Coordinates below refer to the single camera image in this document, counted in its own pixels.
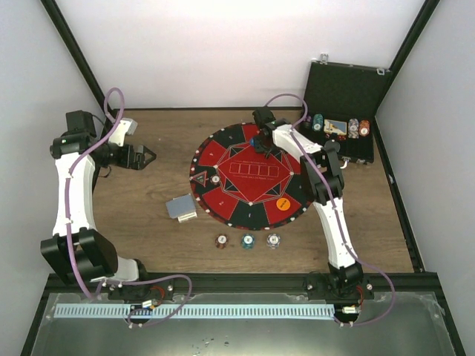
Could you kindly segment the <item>teal poker chip stack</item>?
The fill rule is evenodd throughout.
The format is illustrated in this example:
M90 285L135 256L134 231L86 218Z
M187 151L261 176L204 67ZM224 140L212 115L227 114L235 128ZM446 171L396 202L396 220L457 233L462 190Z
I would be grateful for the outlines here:
M255 237L253 234L244 234L241 238L241 247L244 249L251 249L255 245Z

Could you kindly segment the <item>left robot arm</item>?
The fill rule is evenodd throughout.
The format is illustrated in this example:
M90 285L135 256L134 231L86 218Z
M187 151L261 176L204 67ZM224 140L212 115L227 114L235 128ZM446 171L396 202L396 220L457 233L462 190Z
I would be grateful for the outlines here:
M106 141L98 140L94 116L86 111L66 115L67 131L50 146L59 178L59 201L52 237L40 243L44 259L66 285L107 280L125 283L125 290L137 300L151 292L151 280L143 263L118 255L114 245L97 230L93 192L101 168L115 165L142 170L156 154L140 145L126 143L137 128L133 119L123 118Z

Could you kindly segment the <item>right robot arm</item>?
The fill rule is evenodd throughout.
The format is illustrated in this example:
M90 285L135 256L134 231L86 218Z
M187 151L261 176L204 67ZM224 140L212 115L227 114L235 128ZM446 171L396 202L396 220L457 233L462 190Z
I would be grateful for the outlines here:
M252 115L258 128L252 139L256 152L269 155L281 150L299 161L301 187L318 213L327 241L330 290L337 298L348 298L361 284L363 269L344 217L339 144L311 141L287 120L276 119L268 107L258 108Z

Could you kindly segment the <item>red poker chip stack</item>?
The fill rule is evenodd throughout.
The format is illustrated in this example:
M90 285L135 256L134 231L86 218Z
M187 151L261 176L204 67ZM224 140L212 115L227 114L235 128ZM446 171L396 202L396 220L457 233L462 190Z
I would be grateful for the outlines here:
M227 247L227 244L229 242L229 238L225 234L220 234L215 238L214 244L216 248L222 249Z

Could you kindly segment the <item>orange round blind button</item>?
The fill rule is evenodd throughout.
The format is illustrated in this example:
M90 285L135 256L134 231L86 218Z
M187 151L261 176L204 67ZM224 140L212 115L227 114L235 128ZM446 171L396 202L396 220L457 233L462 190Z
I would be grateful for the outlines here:
M280 211L288 211L291 207L291 202L289 199L281 197L276 201L276 207Z

